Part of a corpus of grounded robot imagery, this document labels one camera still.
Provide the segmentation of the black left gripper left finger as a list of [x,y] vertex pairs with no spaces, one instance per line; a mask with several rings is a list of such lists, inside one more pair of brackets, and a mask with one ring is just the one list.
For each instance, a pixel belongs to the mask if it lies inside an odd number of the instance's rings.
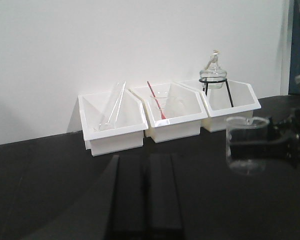
[[108,240],[143,240],[146,233],[143,170],[137,155],[114,154],[115,186]]

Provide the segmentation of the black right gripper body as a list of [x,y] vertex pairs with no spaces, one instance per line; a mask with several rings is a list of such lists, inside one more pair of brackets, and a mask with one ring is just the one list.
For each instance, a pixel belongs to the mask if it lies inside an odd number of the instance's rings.
[[285,160],[294,168],[300,164],[300,107],[292,108],[287,118],[277,123],[284,143]]

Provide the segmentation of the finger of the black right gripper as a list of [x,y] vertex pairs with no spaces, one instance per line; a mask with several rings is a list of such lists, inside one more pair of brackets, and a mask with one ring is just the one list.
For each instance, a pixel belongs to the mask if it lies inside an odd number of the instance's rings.
[[232,160],[284,158],[290,132],[279,130],[271,118],[229,118],[229,156]]

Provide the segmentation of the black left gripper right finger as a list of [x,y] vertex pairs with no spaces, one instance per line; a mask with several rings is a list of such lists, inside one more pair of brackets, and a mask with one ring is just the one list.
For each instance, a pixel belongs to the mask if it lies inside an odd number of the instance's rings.
[[147,163],[147,230],[151,240],[183,240],[184,228],[172,157],[152,154]]

